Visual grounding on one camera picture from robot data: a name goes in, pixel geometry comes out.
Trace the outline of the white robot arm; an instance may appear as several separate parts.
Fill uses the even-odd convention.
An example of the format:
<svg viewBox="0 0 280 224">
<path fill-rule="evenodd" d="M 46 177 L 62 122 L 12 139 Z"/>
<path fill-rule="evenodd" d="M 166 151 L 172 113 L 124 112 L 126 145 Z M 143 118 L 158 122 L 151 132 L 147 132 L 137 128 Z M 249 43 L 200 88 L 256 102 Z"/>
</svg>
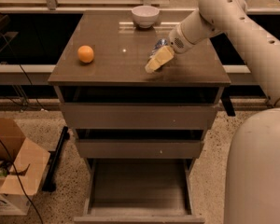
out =
<svg viewBox="0 0 280 224">
<path fill-rule="evenodd" d="M 245 0 L 199 0 L 198 9 L 170 32 L 168 44 L 153 51 L 146 71 L 220 32 L 273 105 L 247 119 L 232 138 L 224 224 L 280 224 L 280 41 L 246 15 Z"/>
</svg>

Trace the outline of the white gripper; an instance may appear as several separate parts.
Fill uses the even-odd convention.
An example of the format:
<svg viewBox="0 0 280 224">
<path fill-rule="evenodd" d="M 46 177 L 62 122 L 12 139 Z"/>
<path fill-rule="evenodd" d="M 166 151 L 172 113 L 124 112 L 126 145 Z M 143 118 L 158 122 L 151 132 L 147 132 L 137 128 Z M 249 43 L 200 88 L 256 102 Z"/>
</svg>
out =
<svg viewBox="0 0 280 224">
<path fill-rule="evenodd" d="M 169 43 L 172 48 L 170 46 L 162 46 L 148 60 L 147 65 L 145 66 L 145 70 L 148 73 L 155 72 L 171 61 L 174 58 L 175 53 L 185 53 L 193 47 L 193 45 L 184 37 L 180 24 L 169 33 Z"/>
</svg>

